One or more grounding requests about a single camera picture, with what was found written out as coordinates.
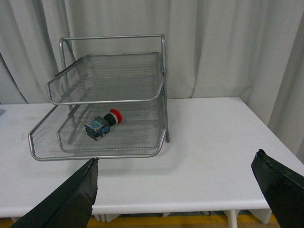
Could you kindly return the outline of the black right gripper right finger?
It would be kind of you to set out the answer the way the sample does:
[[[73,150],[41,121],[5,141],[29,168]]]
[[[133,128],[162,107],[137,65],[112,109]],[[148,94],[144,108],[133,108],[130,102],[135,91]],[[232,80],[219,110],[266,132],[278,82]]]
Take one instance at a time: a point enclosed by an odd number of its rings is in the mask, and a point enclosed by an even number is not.
[[[304,177],[268,156],[256,152],[251,169],[282,228],[304,226]]]

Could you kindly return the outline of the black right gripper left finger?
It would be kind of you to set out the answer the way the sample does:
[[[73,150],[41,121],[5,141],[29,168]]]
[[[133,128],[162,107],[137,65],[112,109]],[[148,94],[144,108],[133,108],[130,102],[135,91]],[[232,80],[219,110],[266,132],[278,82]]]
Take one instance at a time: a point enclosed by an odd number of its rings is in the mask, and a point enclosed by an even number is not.
[[[13,228],[85,228],[97,195],[98,159],[92,158]]]

